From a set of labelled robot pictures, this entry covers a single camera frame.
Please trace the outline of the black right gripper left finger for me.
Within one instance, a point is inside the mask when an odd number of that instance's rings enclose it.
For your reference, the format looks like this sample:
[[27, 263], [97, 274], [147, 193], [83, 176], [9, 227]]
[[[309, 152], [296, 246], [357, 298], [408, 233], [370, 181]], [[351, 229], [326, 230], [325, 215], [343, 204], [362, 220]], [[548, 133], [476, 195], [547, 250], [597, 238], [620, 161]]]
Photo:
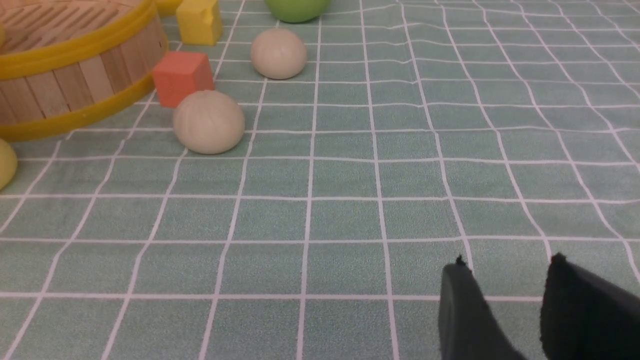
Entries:
[[442, 360], [524, 360], [500, 328], [462, 255], [442, 269], [438, 310]]

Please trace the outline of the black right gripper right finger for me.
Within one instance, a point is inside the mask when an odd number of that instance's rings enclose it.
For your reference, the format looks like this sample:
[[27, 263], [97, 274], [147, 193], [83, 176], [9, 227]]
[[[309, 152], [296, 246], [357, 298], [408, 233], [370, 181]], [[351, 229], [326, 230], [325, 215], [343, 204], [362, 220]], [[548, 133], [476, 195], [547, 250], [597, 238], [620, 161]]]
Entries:
[[540, 334], [549, 360], [637, 360], [639, 297], [556, 253], [547, 270]]

